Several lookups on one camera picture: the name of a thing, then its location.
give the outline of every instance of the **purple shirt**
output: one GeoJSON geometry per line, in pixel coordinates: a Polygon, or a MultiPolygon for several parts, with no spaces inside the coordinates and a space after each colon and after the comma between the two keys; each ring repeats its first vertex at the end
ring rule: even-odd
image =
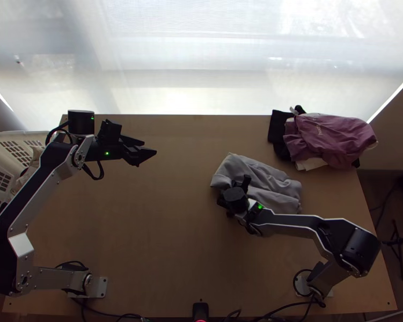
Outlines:
{"type": "Polygon", "coordinates": [[[320,157],[337,169],[353,161],[377,142],[371,126],[357,118],[333,115],[299,115],[286,122],[283,139],[292,161],[320,157]]]}

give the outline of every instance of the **gray shirt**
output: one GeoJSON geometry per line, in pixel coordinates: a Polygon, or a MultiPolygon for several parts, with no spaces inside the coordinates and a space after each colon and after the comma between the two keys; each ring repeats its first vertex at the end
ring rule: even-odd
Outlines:
{"type": "Polygon", "coordinates": [[[228,153],[213,175],[210,186],[230,188],[232,180],[241,182],[245,174],[252,178],[247,191],[250,198],[276,214],[301,212],[301,183],[291,180],[283,171],[245,156],[228,153]]]}

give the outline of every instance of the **tabletop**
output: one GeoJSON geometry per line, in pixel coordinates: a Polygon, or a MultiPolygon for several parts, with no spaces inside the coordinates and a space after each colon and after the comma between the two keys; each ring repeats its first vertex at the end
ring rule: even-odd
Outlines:
{"type": "MultiPolygon", "coordinates": [[[[298,172],[278,160],[267,142],[269,116],[96,115],[96,130],[105,118],[157,155],[140,167],[103,162],[101,181],[84,172],[67,179],[28,231],[36,265],[80,260],[94,275],[108,277],[106,297],[89,302],[97,310],[189,317],[192,304],[204,301],[211,316],[238,308],[242,316],[260,316],[301,301],[294,274],[323,259],[309,239],[251,236],[226,217],[209,185],[228,152],[300,181],[303,214],[346,218],[375,232],[356,171],[298,172]]],[[[339,283],[325,303],[310,314],[395,310],[382,253],[368,276],[339,283]]],[[[77,315],[80,309],[63,291],[47,290],[8,297],[3,311],[77,315]]]]}

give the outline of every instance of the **bright window light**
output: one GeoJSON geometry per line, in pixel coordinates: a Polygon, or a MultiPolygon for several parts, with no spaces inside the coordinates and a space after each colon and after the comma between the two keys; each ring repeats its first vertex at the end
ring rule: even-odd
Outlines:
{"type": "Polygon", "coordinates": [[[31,130],[107,114],[371,121],[403,83],[403,0],[0,0],[0,94],[31,130]]]}

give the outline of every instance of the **white plastic basket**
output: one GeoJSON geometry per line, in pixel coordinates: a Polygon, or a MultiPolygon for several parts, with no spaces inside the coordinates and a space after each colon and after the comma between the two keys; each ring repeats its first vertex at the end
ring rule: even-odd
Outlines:
{"type": "Polygon", "coordinates": [[[31,147],[43,147],[46,131],[0,132],[0,205],[8,201],[11,188],[33,156],[31,147]]]}

